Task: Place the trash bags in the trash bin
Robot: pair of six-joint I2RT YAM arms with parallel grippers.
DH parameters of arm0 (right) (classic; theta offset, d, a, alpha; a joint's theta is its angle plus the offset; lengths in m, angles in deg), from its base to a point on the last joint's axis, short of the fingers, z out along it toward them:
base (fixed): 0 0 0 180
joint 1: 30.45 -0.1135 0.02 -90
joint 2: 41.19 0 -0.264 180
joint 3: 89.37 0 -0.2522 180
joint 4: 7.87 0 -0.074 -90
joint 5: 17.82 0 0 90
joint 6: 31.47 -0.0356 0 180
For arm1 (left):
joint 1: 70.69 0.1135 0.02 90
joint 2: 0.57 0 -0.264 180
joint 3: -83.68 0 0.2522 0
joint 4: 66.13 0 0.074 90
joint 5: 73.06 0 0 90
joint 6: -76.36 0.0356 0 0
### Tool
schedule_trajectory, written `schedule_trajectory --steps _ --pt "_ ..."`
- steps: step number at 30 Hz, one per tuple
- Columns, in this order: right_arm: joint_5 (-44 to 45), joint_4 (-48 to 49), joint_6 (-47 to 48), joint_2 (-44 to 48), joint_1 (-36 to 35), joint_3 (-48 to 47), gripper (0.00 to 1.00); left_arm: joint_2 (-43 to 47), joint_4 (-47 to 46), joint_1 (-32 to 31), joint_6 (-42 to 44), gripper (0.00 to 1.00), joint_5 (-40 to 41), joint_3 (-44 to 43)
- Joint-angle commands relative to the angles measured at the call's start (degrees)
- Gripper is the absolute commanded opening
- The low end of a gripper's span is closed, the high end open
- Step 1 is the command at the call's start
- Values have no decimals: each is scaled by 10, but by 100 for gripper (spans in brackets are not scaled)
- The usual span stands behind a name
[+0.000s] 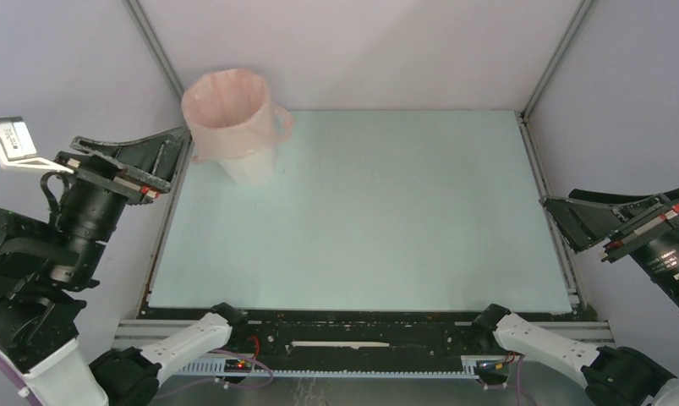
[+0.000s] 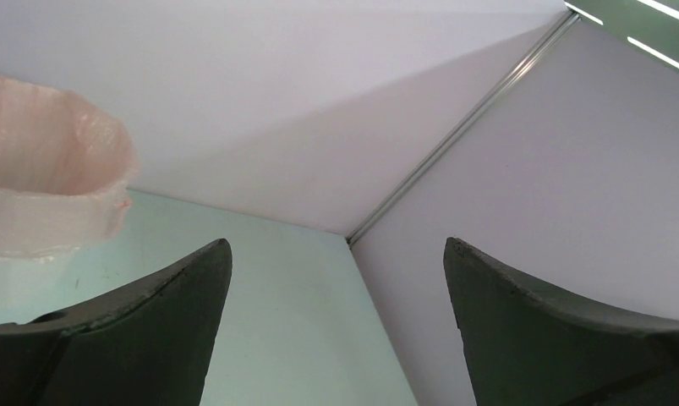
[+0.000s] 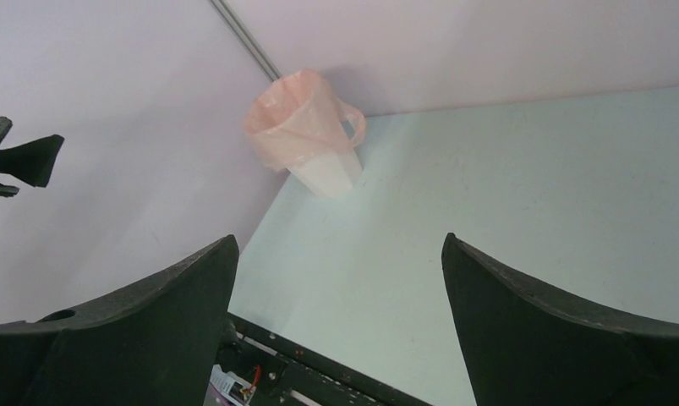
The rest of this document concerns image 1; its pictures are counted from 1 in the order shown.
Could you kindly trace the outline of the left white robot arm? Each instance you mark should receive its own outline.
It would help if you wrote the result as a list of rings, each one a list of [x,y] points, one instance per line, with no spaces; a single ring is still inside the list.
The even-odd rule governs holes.
[[[178,127],[124,142],[77,137],[70,151],[47,160],[22,140],[22,124],[0,120],[0,162],[41,174],[49,218],[0,208],[0,359],[36,401],[147,405],[202,354],[244,348],[246,316],[220,303],[159,342],[85,361],[74,320],[86,303],[74,294],[97,285],[94,272],[123,210],[171,192],[190,134]]]

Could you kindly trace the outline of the white trash bin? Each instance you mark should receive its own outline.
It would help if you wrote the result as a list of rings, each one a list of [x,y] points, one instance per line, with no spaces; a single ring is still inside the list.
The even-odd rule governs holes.
[[[277,163],[277,147],[267,146],[235,158],[219,158],[217,163],[239,185],[256,186],[269,181]]]

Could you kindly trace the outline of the pink plastic trash bag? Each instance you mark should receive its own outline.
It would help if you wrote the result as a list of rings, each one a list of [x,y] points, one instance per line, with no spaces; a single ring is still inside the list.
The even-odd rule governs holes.
[[[292,136],[292,115],[272,100],[267,78],[248,69],[201,76],[181,109],[198,161],[241,158]]]

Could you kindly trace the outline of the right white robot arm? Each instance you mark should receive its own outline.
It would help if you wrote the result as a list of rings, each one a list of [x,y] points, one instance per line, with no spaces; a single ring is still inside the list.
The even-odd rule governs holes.
[[[679,187],[652,195],[574,189],[540,204],[573,252],[602,244],[603,262],[630,257],[679,309]],[[679,405],[679,376],[636,349],[562,337],[498,304],[471,327],[480,352],[528,356],[577,383],[595,405]]]

